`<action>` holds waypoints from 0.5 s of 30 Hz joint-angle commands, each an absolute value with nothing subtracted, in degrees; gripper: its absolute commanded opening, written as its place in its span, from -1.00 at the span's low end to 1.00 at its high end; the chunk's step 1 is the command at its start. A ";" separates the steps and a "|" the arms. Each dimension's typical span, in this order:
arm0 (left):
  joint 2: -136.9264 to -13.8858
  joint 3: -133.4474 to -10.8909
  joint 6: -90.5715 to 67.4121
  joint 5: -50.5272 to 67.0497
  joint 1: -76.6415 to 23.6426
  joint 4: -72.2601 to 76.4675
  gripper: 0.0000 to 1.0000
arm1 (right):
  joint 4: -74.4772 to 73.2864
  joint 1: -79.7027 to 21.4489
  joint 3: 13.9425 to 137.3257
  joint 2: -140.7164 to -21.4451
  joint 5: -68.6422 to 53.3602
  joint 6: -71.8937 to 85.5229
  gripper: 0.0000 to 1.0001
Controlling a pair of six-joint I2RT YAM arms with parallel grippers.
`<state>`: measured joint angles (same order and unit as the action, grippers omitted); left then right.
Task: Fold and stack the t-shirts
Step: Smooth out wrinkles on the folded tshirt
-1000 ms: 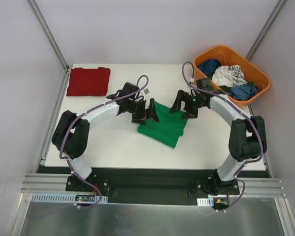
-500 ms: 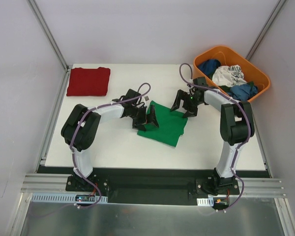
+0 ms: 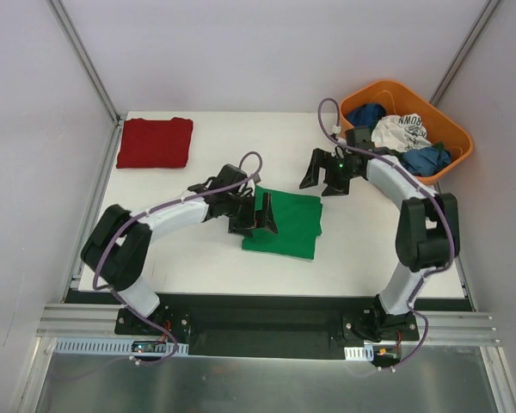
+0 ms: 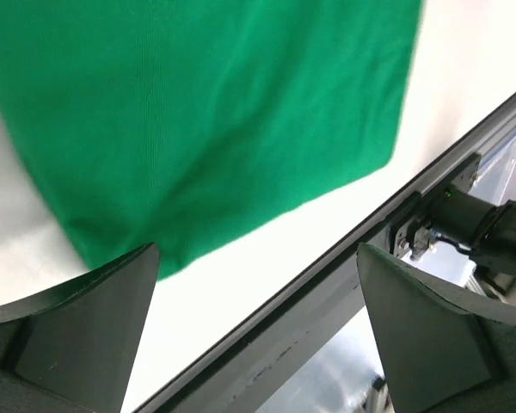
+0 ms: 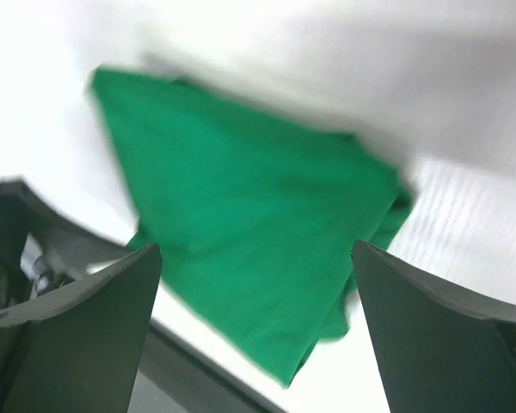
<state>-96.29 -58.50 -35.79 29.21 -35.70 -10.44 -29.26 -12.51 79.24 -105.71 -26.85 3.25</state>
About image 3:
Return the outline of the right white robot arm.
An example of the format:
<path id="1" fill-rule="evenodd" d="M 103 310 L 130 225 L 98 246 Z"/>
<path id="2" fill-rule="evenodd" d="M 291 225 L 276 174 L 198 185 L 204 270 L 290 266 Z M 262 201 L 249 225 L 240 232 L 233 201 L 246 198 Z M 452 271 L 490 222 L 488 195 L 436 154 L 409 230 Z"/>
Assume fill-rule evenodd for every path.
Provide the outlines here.
<path id="1" fill-rule="evenodd" d="M 416 298 L 427 281 L 447 270 L 458 256 L 458 202 L 452 194 L 439 194 L 423 185 L 393 150 L 376 147 L 363 127 L 348 130 L 332 151 L 314 149 L 299 187 L 324 182 L 323 195 L 341 196 L 348 194 L 356 177 L 378 188 L 399 211 L 396 269 L 371 309 L 351 327 L 357 337 L 380 342 L 410 324 Z"/>

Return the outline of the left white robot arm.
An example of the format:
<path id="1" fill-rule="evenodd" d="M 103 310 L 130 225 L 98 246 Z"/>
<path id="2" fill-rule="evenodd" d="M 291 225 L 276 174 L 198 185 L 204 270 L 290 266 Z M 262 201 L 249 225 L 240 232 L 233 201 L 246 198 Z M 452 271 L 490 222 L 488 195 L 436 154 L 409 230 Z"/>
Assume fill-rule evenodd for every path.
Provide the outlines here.
<path id="1" fill-rule="evenodd" d="M 154 335 L 163 328 L 165 316 L 157 309 L 157 294 L 142 275 L 152 243 L 174 231 L 218 217 L 229 219 L 231 234 L 251 237 L 257 229 L 279 232 L 272 194 L 256 194 L 249 182 L 245 172 L 228 163 L 216 176 L 188 187 L 178 199 L 139 211 L 113 204 L 90 233 L 81 259 L 105 281 L 105 288 L 116 292 L 123 305 L 136 311 L 137 327 Z"/>

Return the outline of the green t-shirt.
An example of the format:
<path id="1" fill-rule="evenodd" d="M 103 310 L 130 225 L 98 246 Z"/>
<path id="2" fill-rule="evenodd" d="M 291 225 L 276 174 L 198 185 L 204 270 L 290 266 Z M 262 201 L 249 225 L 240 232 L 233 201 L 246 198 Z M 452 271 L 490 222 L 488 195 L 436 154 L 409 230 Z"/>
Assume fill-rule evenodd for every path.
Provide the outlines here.
<path id="1" fill-rule="evenodd" d="M 261 205 L 264 194 L 272 195 L 273 217 L 278 227 L 274 234 L 265 229 L 246 237 L 242 249 L 261 253 L 313 260 L 316 239 L 322 235 L 323 204 L 313 195 L 301 195 L 257 186 L 256 205 Z"/>

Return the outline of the orange plastic basket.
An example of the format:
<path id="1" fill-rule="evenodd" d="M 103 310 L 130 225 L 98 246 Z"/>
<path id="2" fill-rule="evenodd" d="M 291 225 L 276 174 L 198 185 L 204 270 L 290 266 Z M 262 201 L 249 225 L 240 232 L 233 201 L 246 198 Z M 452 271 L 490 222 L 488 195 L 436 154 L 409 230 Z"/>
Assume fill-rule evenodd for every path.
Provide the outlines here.
<path id="1" fill-rule="evenodd" d="M 367 103 L 382 105 L 387 114 L 417 113 L 427 129 L 427 138 L 432 144 L 443 143 L 451 153 L 451 163 L 433 176 L 419 177 L 428 186 L 439 182 L 457 165 L 462 163 L 474 149 L 472 137 L 457 123 L 439 111 L 431 103 L 423 99 L 407 85 L 395 80 L 378 80 L 363 89 L 355 91 L 340 103 L 341 130 L 345 132 L 353 128 L 345 115 L 352 109 Z"/>

